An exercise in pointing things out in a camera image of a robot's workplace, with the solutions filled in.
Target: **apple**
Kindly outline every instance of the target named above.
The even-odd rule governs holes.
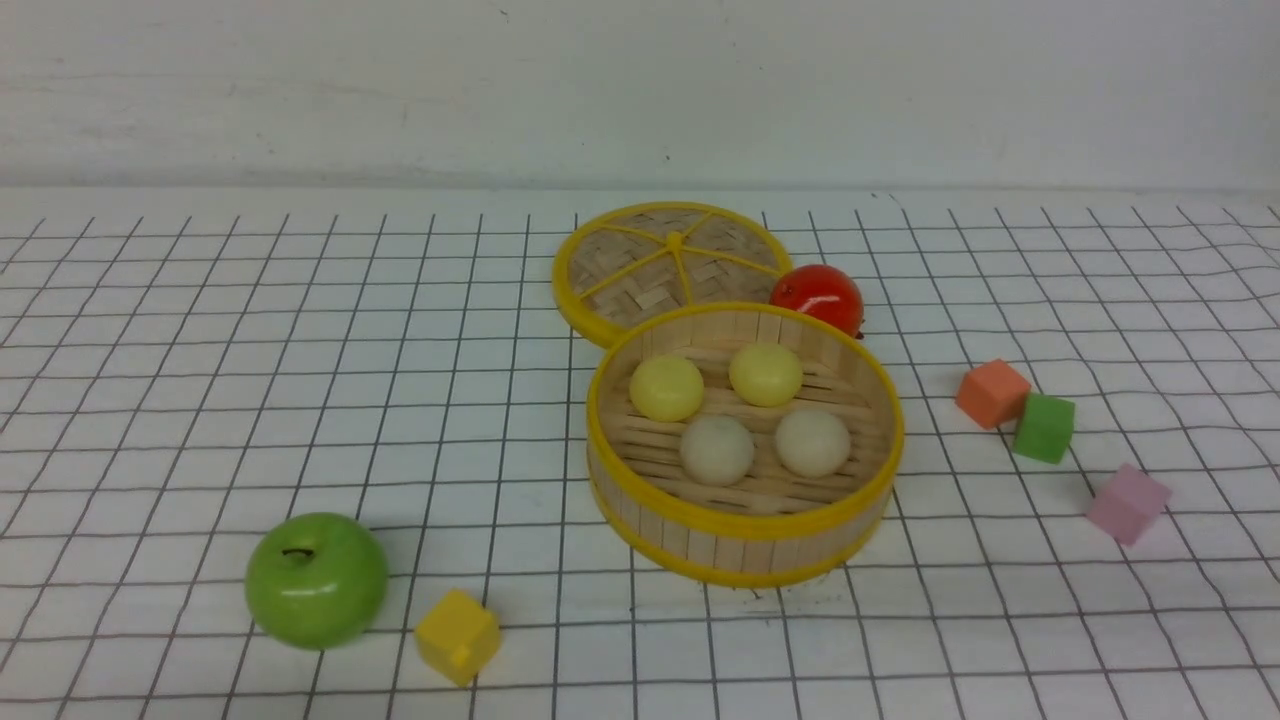
[[[266,634],[325,650],[369,628],[387,579],[387,555],[372,533],[337,512],[308,512],[280,523],[253,548],[244,600]]]
[[[817,318],[861,338],[863,293],[845,273],[831,265],[803,265],[778,278],[769,305]]]

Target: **orange cube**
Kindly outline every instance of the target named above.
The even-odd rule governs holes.
[[[1004,360],[992,360],[969,370],[956,393],[960,406],[974,423],[995,428],[1023,414],[1032,383]]]

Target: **yellow spoke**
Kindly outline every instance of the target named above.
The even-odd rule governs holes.
[[[737,255],[730,255],[728,252],[721,252],[719,250],[705,250],[703,247],[694,247],[691,245],[684,246],[682,250],[685,252],[692,252],[694,255],[705,255],[708,258],[716,258],[717,260],[724,260],[726,263],[737,263],[739,265],[742,265],[744,268],[751,268],[753,270],[759,270],[762,273],[765,273],[768,275],[773,275],[776,278],[777,277],[782,277],[782,273],[778,269],[776,269],[776,268],[769,268],[769,266],[765,266],[765,265],[760,265],[758,263],[753,263],[750,260],[745,260],[742,258],[739,258]]]
[[[694,286],[689,282],[689,273],[685,272],[685,261],[680,259],[680,252],[672,252],[676,260],[676,274],[680,275],[680,287],[685,291],[685,305],[694,304]]]
[[[653,233],[648,233],[648,232],[644,232],[644,231],[640,231],[640,229],[636,229],[636,228],[625,228],[622,225],[600,225],[600,229],[602,231],[613,231],[613,232],[628,233],[628,234],[634,234],[636,237],[643,237],[645,240],[650,240],[653,242],[657,242],[658,245],[667,245],[666,240],[662,240],[660,237],[658,237],[658,236],[655,236]]]
[[[577,296],[577,299],[579,300],[585,300],[585,299],[595,295],[596,292],[600,292],[605,287],[608,287],[608,286],[613,284],[614,282],[617,282],[620,278],[627,275],[628,273],[631,273],[634,270],[639,270],[640,268],[648,265],[649,263],[653,263],[654,260],[657,260],[658,258],[662,258],[663,255],[666,255],[668,252],[671,252],[669,249],[659,250],[659,251],[654,252],[653,255],[646,255],[646,256],[644,256],[644,258],[641,258],[639,260],[635,260],[635,261],[632,261],[632,263],[630,263],[627,265],[623,265],[621,270],[618,270],[618,272],[613,273],[612,275],[604,278],[603,281],[593,284],[591,287],[586,288],[584,292],[580,292],[579,296]],[[676,258],[676,266],[677,268],[680,266],[680,258]]]
[[[698,218],[698,220],[695,220],[694,224],[689,225],[689,229],[686,229],[685,232],[680,233],[680,234],[684,236],[685,242],[689,242],[689,238],[694,237],[694,231],[696,231],[698,228],[703,227],[703,224],[705,224],[707,220],[712,219],[712,215],[714,215],[714,213],[707,213],[701,218]]]

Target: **yellow rim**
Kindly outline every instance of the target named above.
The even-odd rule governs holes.
[[[727,252],[718,252],[714,250],[701,250],[696,247],[681,247],[680,251],[672,252],[672,250],[667,247],[667,241],[663,238],[655,237],[644,231],[611,225],[611,222],[618,217],[634,215],[636,213],[645,213],[649,210],[700,210],[705,213],[703,218],[699,218],[692,225],[689,227],[687,231],[685,231],[684,234],[686,237],[689,236],[689,233],[700,227],[704,222],[716,215],[733,220],[735,223],[745,225],[746,228],[749,228],[751,232],[754,232],[756,236],[760,237],[764,245],[769,249],[769,252],[773,254],[773,259],[777,261],[778,266],[777,269],[765,268],[764,265],[751,263],[750,260],[737,258]],[[618,272],[613,273],[612,275],[598,283],[596,287],[588,288],[585,292],[581,293],[573,292],[573,287],[568,279],[570,259],[573,256],[575,252],[577,252],[579,245],[581,245],[588,236],[590,236],[596,231],[608,229],[611,227],[618,232],[626,232],[636,237],[643,237],[645,240],[653,241],[657,246],[659,246],[659,250],[655,251],[653,255],[641,258],[640,260],[636,260],[635,263],[631,263],[630,265],[620,269]],[[584,299],[591,295],[593,292],[599,291],[602,286],[611,284],[612,282],[631,273],[632,270],[640,268],[641,265],[645,265],[648,263],[652,263],[659,258],[664,258],[668,254],[671,254],[672,258],[675,258],[676,272],[680,275],[681,287],[685,292],[685,300],[687,302],[692,291],[689,275],[684,268],[684,261],[680,258],[680,252],[694,252],[699,255],[718,258],[721,260],[736,263],[739,265],[751,268],[753,270],[760,270],[772,274],[774,277],[782,277],[783,274],[790,273],[792,269],[791,256],[787,255],[786,249],[782,247],[782,243],[778,242],[778,238],[773,237],[773,233],[765,229],[764,225],[751,220],[750,218],[739,215],[732,210],[726,210],[723,208],[717,208],[714,205],[704,205],[701,202],[645,202],[643,205],[631,205],[628,208],[620,208],[617,210],[605,213],[598,218],[593,218],[590,222],[573,231],[573,233],[564,240],[564,243],[561,245],[559,251],[556,252],[556,260],[552,263],[552,295],[556,299],[556,306],[559,307],[561,315],[564,316],[564,320],[570,324],[570,327],[577,331],[580,336],[585,337],[586,340],[591,341],[593,343],[600,347],[611,347],[613,346],[614,342],[617,342],[618,337],[621,337],[627,331],[627,328],[618,325],[616,323],[611,323],[609,320],[605,320],[604,318],[596,315],[594,311],[591,311],[590,307],[586,306]]]
[[[884,464],[881,465],[879,471],[869,483],[863,486],[861,489],[854,492],[844,500],[817,510],[806,510],[804,512],[781,515],[776,518],[749,518],[745,515],[732,515],[730,512],[708,510],[680,500],[672,495],[667,495],[657,487],[646,483],[643,478],[640,478],[640,475],[635,474],[622,457],[614,452],[613,447],[604,437],[604,425],[600,421],[600,413],[598,409],[600,379],[604,377],[604,369],[608,368],[609,363],[617,357],[618,352],[627,343],[659,324],[682,316],[726,311],[767,313],[822,331],[860,355],[863,360],[865,360],[867,364],[876,372],[876,377],[879,382],[884,383],[884,387],[888,389],[890,407],[893,413],[892,447],[890,448],[888,457],[884,459]],[[890,379],[888,373],[884,372],[884,368],[881,366],[870,352],[868,352],[851,337],[841,333],[822,320],[815,320],[808,315],[786,310],[783,307],[756,302],[713,302],[708,305],[681,307],[680,310],[673,310],[659,315],[658,318],[653,318],[652,320],[641,323],[626,332],[622,338],[604,354],[604,359],[600,360],[599,366],[595,369],[595,375],[591,378],[591,387],[588,391],[586,397],[586,432],[589,442],[600,457],[604,471],[608,473],[618,487],[630,495],[636,502],[649,507],[663,518],[687,525],[690,529],[701,530],[713,536],[730,536],[749,541],[769,541],[796,536],[813,536],[826,529],[835,528],[850,518],[865,511],[893,483],[893,474],[897,473],[897,465],[902,459],[902,442],[905,438],[902,406],[897,398],[897,389],[893,386],[893,380]]]
[[[600,488],[595,484],[594,475],[591,477],[591,495],[595,497],[595,505],[600,509],[600,514],[604,515],[605,520],[608,520],[613,532],[618,533],[618,536],[626,541],[627,544],[634,547],[636,552],[644,555],[660,568],[671,570],[672,573],[685,575],[686,578],[692,578],[695,580],[701,580],[708,584],[724,585],[730,588],[774,588],[803,583],[819,575],[824,575],[844,565],[846,560],[861,550],[861,547],[867,544],[867,541],[876,534],[881,521],[884,519],[883,512],[881,512],[874,520],[872,520],[872,524],[863,530],[863,534],[858,536],[858,539],[815,565],[800,568],[799,570],[791,570],[790,573],[730,573],[728,570],[717,570],[714,568],[690,562],[689,560],[672,555],[641,538],[635,530],[628,528],[612,509],[609,509],[607,502],[604,502],[604,497],[600,496]]]

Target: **pink cube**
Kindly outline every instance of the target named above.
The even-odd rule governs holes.
[[[1156,521],[1172,495],[1174,491],[1126,462],[1093,500],[1088,518],[1120,544],[1133,544]]]

